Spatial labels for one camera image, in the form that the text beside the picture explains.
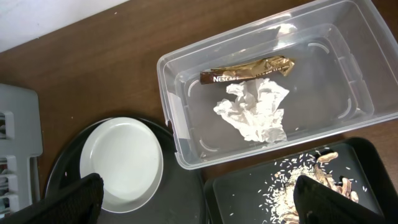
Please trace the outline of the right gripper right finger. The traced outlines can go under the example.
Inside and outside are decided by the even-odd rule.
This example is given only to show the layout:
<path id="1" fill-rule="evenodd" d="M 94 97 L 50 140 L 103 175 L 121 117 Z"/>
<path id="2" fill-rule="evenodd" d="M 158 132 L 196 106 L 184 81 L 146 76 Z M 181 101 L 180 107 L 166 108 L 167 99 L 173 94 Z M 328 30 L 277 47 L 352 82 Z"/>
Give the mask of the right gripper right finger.
<path id="1" fill-rule="evenodd" d="M 383 216 L 305 176 L 298 177 L 294 204 L 300 224 L 385 224 Z"/>

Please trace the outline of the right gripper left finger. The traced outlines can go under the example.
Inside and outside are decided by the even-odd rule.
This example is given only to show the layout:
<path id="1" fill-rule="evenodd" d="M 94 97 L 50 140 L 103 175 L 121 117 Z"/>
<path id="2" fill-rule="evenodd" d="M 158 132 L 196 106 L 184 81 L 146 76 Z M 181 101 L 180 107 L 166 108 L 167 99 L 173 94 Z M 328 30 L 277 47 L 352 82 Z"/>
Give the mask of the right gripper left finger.
<path id="1" fill-rule="evenodd" d="M 103 179 L 92 173 L 58 193 L 1 219 L 1 224 L 96 224 L 104 196 Z"/>

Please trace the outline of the food scraps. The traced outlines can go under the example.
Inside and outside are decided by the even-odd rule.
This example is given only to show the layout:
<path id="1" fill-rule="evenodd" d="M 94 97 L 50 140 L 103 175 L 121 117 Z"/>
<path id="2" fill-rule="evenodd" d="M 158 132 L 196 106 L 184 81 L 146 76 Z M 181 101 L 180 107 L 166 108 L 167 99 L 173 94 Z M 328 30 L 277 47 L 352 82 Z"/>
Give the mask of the food scraps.
<path id="1" fill-rule="evenodd" d="M 267 184 L 267 192 L 263 194 L 265 202 L 259 205 L 270 214 L 264 223 L 298 223 L 299 215 L 294 204 L 294 188 L 299 176 L 307 176 L 316 182 L 338 192 L 340 195 L 358 203 L 359 196 L 352 188 L 354 179 L 342 177 L 335 181 L 332 170 L 326 171 L 325 166 L 338 158 L 338 153 L 315 151 L 315 154 L 302 153 L 291 159 L 275 162 L 280 170 L 271 174 L 271 182 Z"/>

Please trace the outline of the grey round plate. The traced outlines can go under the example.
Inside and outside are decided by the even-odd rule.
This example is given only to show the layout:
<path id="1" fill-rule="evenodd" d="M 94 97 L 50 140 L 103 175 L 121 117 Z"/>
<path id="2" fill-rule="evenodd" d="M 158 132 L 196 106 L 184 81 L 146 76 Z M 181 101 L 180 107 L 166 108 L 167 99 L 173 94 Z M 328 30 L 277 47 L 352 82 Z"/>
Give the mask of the grey round plate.
<path id="1" fill-rule="evenodd" d="M 159 188 L 164 169 L 160 142 L 143 122 L 113 118 L 89 134 L 80 156 L 80 177 L 103 180 L 101 208 L 127 213 L 143 207 Z"/>

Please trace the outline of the white napkin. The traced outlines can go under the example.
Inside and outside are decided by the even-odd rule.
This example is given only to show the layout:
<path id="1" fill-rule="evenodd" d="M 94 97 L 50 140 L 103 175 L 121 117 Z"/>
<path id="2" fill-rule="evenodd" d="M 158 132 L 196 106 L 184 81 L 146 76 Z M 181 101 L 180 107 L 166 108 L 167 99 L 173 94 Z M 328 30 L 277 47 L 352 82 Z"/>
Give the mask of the white napkin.
<path id="1" fill-rule="evenodd" d="M 284 109 L 279 105 L 289 91 L 268 78 L 230 84 L 226 92 L 234 101 L 223 99 L 213 108 L 227 123 L 236 128 L 245 141 L 275 143 L 285 141 Z"/>

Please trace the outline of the gold brown snack wrapper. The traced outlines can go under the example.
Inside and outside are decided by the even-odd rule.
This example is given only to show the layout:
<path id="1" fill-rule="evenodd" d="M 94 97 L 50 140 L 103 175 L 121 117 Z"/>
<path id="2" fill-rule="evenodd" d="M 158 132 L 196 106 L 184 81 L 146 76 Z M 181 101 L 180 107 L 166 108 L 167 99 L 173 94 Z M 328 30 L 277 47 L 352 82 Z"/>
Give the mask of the gold brown snack wrapper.
<path id="1" fill-rule="evenodd" d="M 261 78 L 273 72 L 280 72 L 286 77 L 292 71 L 294 65 L 295 60 L 277 55 L 240 65 L 204 70 L 200 72 L 200 83 L 205 85 L 236 80 L 249 80 Z"/>

